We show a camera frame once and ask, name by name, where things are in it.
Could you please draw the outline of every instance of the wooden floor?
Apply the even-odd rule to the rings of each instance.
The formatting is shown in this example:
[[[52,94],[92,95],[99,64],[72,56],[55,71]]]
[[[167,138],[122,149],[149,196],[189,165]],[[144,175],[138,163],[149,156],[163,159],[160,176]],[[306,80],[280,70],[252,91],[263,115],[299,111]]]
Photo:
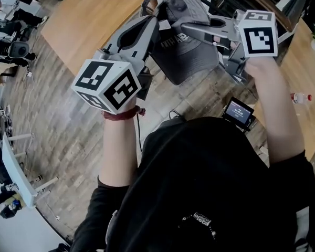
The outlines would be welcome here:
[[[53,0],[46,4],[48,10],[55,6]],[[20,68],[17,76],[5,87],[2,105],[10,104],[14,134],[28,133],[30,95],[29,115],[35,139],[28,157],[21,161],[30,179],[38,174],[44,180],[59,177],[51,187],[51,194],[37,206],[55,229],[64,237],[72,238],[86,215],[91,193],[97,186],[103,117],[100,111],[88,107],[70,89],[74,76],[39,31],[33,33],[30,44],[34,44],[33,51],[38,55],[30,68],[35,83],[25,77],[26,69]],[[219,117],[231,96],[248,104],[257,100],[253,81],[247,86],[237,85],[219,68],[202,71],[182,85],[174,86],[152,60],[148,67],[154,78],[147,100],[139,102],[147,111],[146,116],[140,119],[142,142],[167,119],[171,109],[176,109],[187,119]],[[256,152],[266,145],[265,131],[257,122],[247,137]],[[28,146],[29,140],[17,141],[15,152],[23,152]]]

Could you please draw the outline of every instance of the white table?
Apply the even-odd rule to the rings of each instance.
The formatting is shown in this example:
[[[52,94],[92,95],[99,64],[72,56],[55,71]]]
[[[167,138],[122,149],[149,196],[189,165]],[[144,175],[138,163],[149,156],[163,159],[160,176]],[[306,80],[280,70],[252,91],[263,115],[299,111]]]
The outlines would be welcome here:
[[[46,182],[45,184],[43,184],[42,186],[38,188],[32,187],[29,180],[27,179],[24,172],[22,171],[18,161],[16,160],[16,157],[18,155],[25,154],[25,153],[14,155],[11,145],[9,143],[10,140],[17,140],[21,138],[22,138],[21,136],[20,137],[13,136],[11,138],[8,138],[6,133],[4,134],[3,141],[2,141],[2,160],[9,174],[10,179],[12,179],[14,186],[18,190],[18,193],[21,195],[26,205],[29,208],[33,208],[35,199],[39,195],[38,192],[42,191],[44,188],[46,188],[50,184],[56,182],[58,178],[56,177]]]

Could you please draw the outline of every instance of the white cube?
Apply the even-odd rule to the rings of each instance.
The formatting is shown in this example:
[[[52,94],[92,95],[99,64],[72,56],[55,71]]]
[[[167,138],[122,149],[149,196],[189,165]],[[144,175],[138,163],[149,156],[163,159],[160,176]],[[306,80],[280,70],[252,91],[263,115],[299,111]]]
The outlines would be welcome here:
[[[238,27],[245,57],[278,56],[278,31],[273,12],[248,10]]]
[[[118,114],[141,86],[130,62],[87,59],[71,88],[90,106]]]

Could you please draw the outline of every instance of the small digital display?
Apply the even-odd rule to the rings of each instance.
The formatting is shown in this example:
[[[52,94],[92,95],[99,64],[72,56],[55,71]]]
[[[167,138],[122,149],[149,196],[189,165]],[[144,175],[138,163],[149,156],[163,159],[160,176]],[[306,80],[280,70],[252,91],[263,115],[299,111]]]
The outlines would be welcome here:
[[[242,124],[245,124],[251,115],[250,111],[246,110],[244,107],[240,106],[234,101],[231,101],[225,113],[237,119]]]

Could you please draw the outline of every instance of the black shirt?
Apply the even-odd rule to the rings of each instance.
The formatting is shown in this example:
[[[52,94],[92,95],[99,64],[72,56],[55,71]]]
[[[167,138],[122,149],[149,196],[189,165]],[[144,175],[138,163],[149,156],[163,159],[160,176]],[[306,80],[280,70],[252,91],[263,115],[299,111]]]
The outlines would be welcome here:
[[[315,251],[315,178],[304,155],[267,168],[219,118],[160,128],[146,139],[133,184],[99,182],[71,251],[295,251],[301,243]],[[309,233],[297,244],[305,207]]]

